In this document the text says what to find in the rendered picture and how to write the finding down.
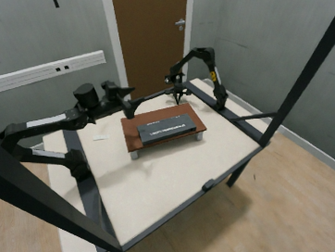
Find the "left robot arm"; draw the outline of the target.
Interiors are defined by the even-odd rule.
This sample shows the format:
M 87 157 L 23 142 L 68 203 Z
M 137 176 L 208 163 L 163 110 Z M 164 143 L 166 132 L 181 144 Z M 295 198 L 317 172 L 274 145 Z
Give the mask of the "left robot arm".
M 106 104 L 119 102 L 117 98 L 118 87 L 115 85 L 115 82 L 107 80 L 101 83 L 101 87 L 105 90 L 103 98 L 107 99 L 105 101 Z M 59 153 L 25 148 L 18 145 L 20 139 L 48 132 L 82 130 L 88 121 L 96 125 L 95 120 L 106 115 L 91 83 L 82 84 L 73 94 L 78 100 L 74 108 L 66 110 L 58 116 L 7 125 L 0 132 L 0 145 L 19 162 L 64 166 L 69 169 L 71 177 L 75 178 L 77 183 L 79 183 L 91 177 L 90 169 L 80 150 L 70 149 L 67 153 Z M 87 111 L 85 110 L 86 108 Z

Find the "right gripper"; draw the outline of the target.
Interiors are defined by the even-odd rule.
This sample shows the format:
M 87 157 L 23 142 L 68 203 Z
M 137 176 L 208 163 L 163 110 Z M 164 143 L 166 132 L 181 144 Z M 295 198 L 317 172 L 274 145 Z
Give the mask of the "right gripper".
M 180 102 L 180 98 L 181 98 L 183 95 L 192 95 L 192 91 L 191 91 L 191 90 L 186 90 L 186 92 L 176 92 L 176 90 L 175 90 L 175 84 L 180 85 L 181 83 L 182 83 L 182 82 L 174 82 L 174 91 L 165 90 L 165 95 L 173 94 L 173 96 L 174 96 L 175 99 L 176 99 L 177 105 L 179 104 L 179 102 Z M 180 95 L 179 95 L 179 100 L 178 100 L 178 98 L 177 98 L 177 94 L 180 94 Z

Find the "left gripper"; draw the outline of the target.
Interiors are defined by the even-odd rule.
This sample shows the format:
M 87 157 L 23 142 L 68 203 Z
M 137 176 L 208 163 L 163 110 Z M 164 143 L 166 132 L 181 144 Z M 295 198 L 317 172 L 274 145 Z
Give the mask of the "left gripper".
M 105 110 L 106 115 L 109 114 L 111 116 L 112 112 L 119 110 L 119 111 L 123 111 L 123 114 L 128 120 L 135 118 L 134 112 L 136 111 L 138 106 L 143 102 L 144 97 L 140 97 L 134 100 L 128 99 L 128 101 L 125 101 L 125 102 L 122 100 L 122 98 L 124 98 L 126 95 L 130 94 L 134 90 L 135 90 L 135 87 L 119 87 L 118 86 L 117 97 L 119 99 L 119 102 L 113 103 L 113 104 L 108 104 L 108 103 L 106 104 L 105 101 L 107 99 L 104 99 L 102 97 L 102 100 L 100 102 Z

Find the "brown wooden stand with white legs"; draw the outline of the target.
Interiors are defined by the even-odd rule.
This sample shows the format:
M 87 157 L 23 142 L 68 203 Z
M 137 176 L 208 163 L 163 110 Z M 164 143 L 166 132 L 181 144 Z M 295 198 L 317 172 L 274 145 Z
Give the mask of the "brown wooden stand with white legs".
M 188 114 L 194 124 L 196 125 L 196 130 L 192 132 L 186 132 L 184 134 L 180 134 L 174 137 L 170 137 L 168 139 L 164 139 L 158 142 L 154 142 L 148 145 L 143 145 L 140 135 L 137 130 L 137 126 L 144 125 L 147 123 L 151 123 L 158 120 L 164 120 L 171 117 L 175 117 L 182 114 Z M 131 120 L 127 120 L 127 118 L 120 119 L 122 130 L 125 137 L 126 146 L 128 149 L 128 153 L 130 152 L 132 159 L 138 158 L 137 151 L 149 146 L 159 145 L 168 141 L 172 141 L 175 139 L 179 139 L 181 137 L 185 137 L 188 135 L 195 134 L 195 138 L 200 140 L 203 138 L 204 131 L 207 130 L 201 119 L 192 109 L 189 103 L 173 106 L 173 107 L 166 107 L 161 108 L 158 110 L 145 112 L 142 114 L 134 115 L 135 118 Z

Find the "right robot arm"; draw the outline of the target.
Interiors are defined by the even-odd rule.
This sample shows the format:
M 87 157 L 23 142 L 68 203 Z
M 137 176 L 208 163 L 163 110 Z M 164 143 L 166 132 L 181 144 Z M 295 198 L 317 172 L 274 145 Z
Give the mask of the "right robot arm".
M 181 61 L 179 61 L 178 63 L 176 63 L 176 65 L 172 66 L 169 69 L 170 73 L 169 75 L 165 76 L 165 83 L 172 84 L 174 82 L 182 82 L 182 76 L 185 76 L 185 74 L 183 74 L 183 72 L 181 73 L 178 72 L 192 57 L 201 58 L 204 61 L 204 63 L 208 66 L 213 84 L 215 86 L 214 90 L 212 91 L 214 97 L 217 100 L 214 107 L 219 111 L 225 109 L 226 101 L 229 95 L 227 94 L 224 85 L 221 83 L 219 79 L 217 66 L 215 63 L 215 50 L 212 47 L 207 47 L 206 49 L 196 47 L 193 48 Z M 175 90 L 176 92 L 183 92 L 183 90 L 186 90 L 186 85 L 185 84 L 182 85 L 182 83 L 180 85 L 175 84 Z

